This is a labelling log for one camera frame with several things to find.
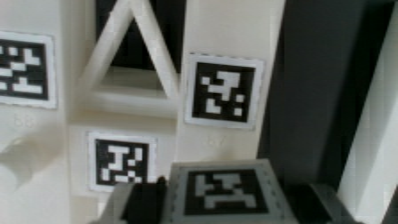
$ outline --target black object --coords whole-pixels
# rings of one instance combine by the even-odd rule
[[[258,152],[285,189],[338,189],[391,10],[391,0],[286,1]]]
[[[301,224],[359,224],[331,186],[301,185],[293,188],[293,195],[292,209]]]
[[[0,83],[6,88],[0,88],[0,95],[27,99],[48,100],[48,71],[47,71],[47,46],[41,43],[25,41],[11,41],[0,39],[0,68],[11,71],[11,76],[0,76]],[[39,63],[31,64],[25,51],[32,52],[32,57],[39,59]],[[39,92],[16,90],[15,84],[20,79],[27,79],[27,84],[39,87]]]
[[[167,192],[166,178],[158,182],[135,184],[121,219],[128,224],[158,224]]]
[[[116,0],[96,0],[96,34],[102,35]],[[182,71],[187,0],[151,0],[155,16],[169,48],[173,63]],[[155,70],[135,20],[116,53],[114,66]]]
[[[389,208],[382,219],[382,224],[397,224],[397,223],[398,223],[398,188],[395,189]]]

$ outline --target dark background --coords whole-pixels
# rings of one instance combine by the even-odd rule
[[[391,0],[288,0],[258,157],[285,190],[340,185]]]

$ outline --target black and white square marker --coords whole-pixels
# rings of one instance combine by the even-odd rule
[[[233,128],[254,127],[262,76],[260,60],[190,55],[189,123]]]
[[[173,165],[164,223],[297,223],[267,160]]]
[[[254,170],[189,172],[185,215],[269,213]]]
[[[0,32],[0,103],[57,107],[54,40]]]
[[[112,192],[118,183],[148,183],[155,178],[151,137],[89,133],[91,189]]]

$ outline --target white structure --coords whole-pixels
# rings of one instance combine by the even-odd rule
[[[18,182],[16,191],[0,197],[0,223],[84,224],[98,218],[109,193],[89,189],[89,132],[157,139],[162,160],[153,172],[158,176],[169,176],[174,161],[256,157],[283,7],[285,1],[278,0],[187,1],[183,72],[176,74],[148,0],[118,1],[98,45],[94,0],[2,2],[0,31],[54,38],[57,108],[0,104],[0,149],[22,138],[38,143],[47,155],[39,158],[45,167],[34,170],[32,178]],[[109,69],[132,19],[139,23],[157,73]],[[265,62],[251,130],[185,123],[190,53]],[[157,76],[164,93],[146,88]],[[142,83],[144,88],[121,88],[107,77],[121,78],[121,83]],[[13,168],[0,172],[4,170],[11,172],[7,177],[18,176]]]

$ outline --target white panel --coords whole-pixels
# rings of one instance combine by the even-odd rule
[[[178,160],[253,159],[263,125],[265,102],[283,18],[283,0],[187,1],[182,100],[178,113]],[[253,130],[187,124],[190,54],[203,53],[265,61]]]
[[[398,185],[398,8],[379,57],[377,71],[354,138],[340,198],[359,221],[382,222]]]

